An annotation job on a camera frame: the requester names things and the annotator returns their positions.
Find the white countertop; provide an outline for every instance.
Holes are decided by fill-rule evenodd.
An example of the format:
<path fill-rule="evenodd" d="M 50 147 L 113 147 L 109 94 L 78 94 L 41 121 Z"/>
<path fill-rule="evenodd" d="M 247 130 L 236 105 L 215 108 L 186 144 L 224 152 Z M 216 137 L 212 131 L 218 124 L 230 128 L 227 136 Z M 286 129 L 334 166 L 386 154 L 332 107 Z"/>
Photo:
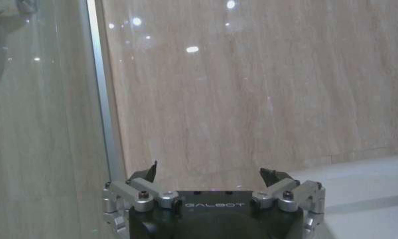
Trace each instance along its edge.
<path fill-rule="evenodd" d="M 398 239 L 398 156 L 291 172 L 326 188 L 318 239 Z"/>

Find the screw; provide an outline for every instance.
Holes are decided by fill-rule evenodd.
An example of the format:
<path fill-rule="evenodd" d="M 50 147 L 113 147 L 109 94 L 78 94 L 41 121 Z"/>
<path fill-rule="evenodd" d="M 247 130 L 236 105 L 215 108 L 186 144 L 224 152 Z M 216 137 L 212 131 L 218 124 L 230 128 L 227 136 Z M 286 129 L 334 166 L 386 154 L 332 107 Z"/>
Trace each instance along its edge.
<path fill-rule="evenodd" d="M 292 200 L 292 193 L 290 191 L 283 192 L 283 199 Z"/>
<path fill-rule="evenodd" d="M 146 191 L 141 191 L 138 193 L 138 199 L 147 199 L 149 198 L 149 193 Z"/>

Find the marble wall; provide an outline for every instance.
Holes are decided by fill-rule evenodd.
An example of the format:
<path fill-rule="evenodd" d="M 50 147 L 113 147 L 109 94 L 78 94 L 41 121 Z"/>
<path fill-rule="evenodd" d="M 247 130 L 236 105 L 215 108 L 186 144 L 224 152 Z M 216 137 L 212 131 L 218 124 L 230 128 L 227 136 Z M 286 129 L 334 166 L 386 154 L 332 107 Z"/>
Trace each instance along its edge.
<path fill-rule="evenodd" d="M 83 0 L 0 18 L 0 239 L 109 239 Z"/>
<path fill-rule="evenodd" d="M 126 171 L 260 188 L 398 153 L 398 0 L 105 0 Z"/>

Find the metal frame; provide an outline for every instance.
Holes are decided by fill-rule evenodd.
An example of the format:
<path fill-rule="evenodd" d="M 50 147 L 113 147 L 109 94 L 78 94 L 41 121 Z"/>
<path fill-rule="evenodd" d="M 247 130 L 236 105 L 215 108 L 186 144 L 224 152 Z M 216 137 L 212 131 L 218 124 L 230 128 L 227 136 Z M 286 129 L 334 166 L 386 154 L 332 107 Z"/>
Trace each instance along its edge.
<path fill-rule="evenodd" d="M 106 147 L 106 159 L 107 159 L 107 170 L 109 170 L 109 180 L 110 181 L 125 181 L 125 167 L 123 159 L 121 153 L 121 142 L 119 135 L 114 132 L 114 121 L 111 120 L 113 112 L 111 105 L 109 102 L 109 90 L 107 81 L 109 73 L 106 74 L 106 68 L 103 65 L 103 52 L 106 44 L 102 44 L 102 39 L 99 37 L 99 25 L 98 25 L 98 15 L 97 15 L 97 5 L 95 0 L 86 0 L 89 24 L 90 24 L 90 36 L 93 43 L 93 53 L 94 53 L 94 65 L 95 65 L 95 78 L 98 87 L 98 97 L 99 97 L 99 108 L 101 108 L 101 119 L 103 126 L 103 136 L 105 136 L 105 147 Z"/>

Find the glass panel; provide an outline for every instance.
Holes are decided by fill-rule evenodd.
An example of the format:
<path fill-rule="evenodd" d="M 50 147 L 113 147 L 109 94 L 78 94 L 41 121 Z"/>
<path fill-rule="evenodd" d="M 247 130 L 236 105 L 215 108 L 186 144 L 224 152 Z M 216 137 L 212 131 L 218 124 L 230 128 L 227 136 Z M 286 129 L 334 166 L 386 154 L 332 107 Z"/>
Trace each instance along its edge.
<path fill-rule="evenodd" d="M 0 239 L 110 238 L 86 4 L 15 2 L 0 0 Z"/>

